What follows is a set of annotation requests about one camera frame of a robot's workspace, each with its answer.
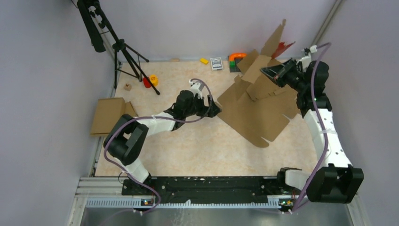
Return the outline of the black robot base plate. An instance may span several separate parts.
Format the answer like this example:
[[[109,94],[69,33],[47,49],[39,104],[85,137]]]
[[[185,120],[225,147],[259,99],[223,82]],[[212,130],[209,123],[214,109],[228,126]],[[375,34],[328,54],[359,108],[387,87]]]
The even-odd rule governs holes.
[[[276,176],[151,177],[123,181],[121,194],[140,197],[140,207],[289,209],[300,190]]]

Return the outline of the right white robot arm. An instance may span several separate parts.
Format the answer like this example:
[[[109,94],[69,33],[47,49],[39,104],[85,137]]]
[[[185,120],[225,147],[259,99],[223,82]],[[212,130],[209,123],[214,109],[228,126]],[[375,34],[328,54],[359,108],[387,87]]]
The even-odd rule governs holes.
[[[300,169],[282,168],[276,188],[282,194],[294,188],[297,198],[311,202],[350,203],[364,180],[361,168],[353,166],[340,143],[333,121],[332,105],[324,89],[329,78],[329,65],[319,57],[312,59],[318,46],[304,49],[304,57],[289,59],[261,72],[277,86],[289,86],[297,92],[297,107],[308,126],[318,162],[311,173]]]

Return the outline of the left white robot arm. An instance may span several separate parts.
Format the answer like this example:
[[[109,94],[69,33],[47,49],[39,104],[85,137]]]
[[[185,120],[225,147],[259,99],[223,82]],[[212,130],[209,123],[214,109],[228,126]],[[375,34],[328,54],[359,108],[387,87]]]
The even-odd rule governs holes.
[[[159,114],[133,117],[122,115],[104,140],[104,158],[116,165],[133,180],[133,189],[139,194],[150,191],[149,171],[139,155],[147,137],[166,131],[175,131],[190,123],[188,117],[197,116],[195,121],[213,118],[221,108],[213,100],[211,92],[204,97],[202,90],[208,85],[200,79],[191,79],[190,88],[180,91],[170,108]]]

